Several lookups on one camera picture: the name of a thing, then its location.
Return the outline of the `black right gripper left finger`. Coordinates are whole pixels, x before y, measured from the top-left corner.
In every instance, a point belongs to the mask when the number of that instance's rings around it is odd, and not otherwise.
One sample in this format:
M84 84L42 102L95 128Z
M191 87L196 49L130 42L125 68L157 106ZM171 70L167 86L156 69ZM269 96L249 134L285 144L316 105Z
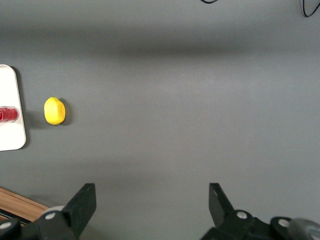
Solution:
M78 240L96 211L96 186L86 183L65 206L46 210L24 227L26 240Z

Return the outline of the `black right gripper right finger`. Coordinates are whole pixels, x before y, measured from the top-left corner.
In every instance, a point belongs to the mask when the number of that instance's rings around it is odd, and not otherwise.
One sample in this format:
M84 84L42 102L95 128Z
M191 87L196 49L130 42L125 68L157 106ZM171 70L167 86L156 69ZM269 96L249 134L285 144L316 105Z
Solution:
M203 240L269 240L270 226L244 210L234 209L219 183L210 183L208 207L214 227Z

